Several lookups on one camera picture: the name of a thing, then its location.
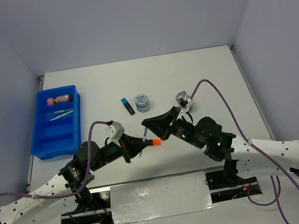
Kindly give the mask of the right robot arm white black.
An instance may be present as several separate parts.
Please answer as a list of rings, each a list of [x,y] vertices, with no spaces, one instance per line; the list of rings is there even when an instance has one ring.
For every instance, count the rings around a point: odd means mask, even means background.
[[[224,163],[224,179],[231,185],[241,179],[280,174],[294,174],[299,179],[299,140],[244,139],[223,132],[222,126],[207,116],[192,124],[175,106],[163,115],[145,119],[142,125],[163,141],[174,136],[204,149],[208,158]]]

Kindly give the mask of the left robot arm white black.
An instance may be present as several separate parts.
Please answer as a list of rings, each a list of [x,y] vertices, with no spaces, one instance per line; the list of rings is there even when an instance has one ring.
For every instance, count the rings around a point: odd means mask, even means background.
[[[72,160],[53,178],[0,207],[0,224],[43,224],[76,209],[89,210],[93,199],[86,186],[94,179],[93,171],[121,157],[128,163],[144,148],[160,143],[159,139],[147,140],[125,134],[118,143],[110,142],[101,148],[92,141],[82,143]]]

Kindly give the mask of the blue slim pen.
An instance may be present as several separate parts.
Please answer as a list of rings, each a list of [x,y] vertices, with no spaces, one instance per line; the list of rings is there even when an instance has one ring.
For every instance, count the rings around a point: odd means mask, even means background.
[[[145,141],[146,141],[147,132],[148,132],[148,129],[145,128],[145,129],[144,129],[144,134],[143,134],[143,137],[142,137],[142,142],[145,142]],[[139,152],[139,158],[141,158],[142,155],[143,155],[143,150],[141,150],[141,151]]]

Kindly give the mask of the pink cap pencil tube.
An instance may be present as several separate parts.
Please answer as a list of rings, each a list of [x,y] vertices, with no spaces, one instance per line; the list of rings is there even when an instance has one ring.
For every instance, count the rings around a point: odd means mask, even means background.
[[[60,95],[57,97],[48,98],[46,100],[46,105],[47,106],[59,105],[59,104],[71,102],[71,100],[72,100],[72,96],[70,94]]]

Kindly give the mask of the yellow slim highlighter pen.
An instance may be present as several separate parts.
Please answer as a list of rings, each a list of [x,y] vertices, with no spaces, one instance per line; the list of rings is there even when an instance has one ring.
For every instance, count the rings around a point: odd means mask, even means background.
[[[63,114],[61,114],[61,115],[58,115],[58,116],[56,116],[56,117],[50,119],[50,121],[54,121],[54,120],[61,119],[62,117],[65,117],[65,116],[67,116],[68,114],[72,114],[72,113],[73,113],[73,110],[68,111],[68,112],[65,112],[65,113],[63,113]]]

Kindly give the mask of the green slim pen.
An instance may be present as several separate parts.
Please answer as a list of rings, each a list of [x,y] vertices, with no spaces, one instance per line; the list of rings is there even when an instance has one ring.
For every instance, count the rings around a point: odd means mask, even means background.
[[[54,111],[54,112],[49,112],[49,113],[46,113],[46,115],[53,115],[53,114],[61,114],[61,113],[65,113],[65,112],[68,112],[68,111],[73,111],[73,108],[72,109],[65,109],[65,110],[57,110],[57,111]]]

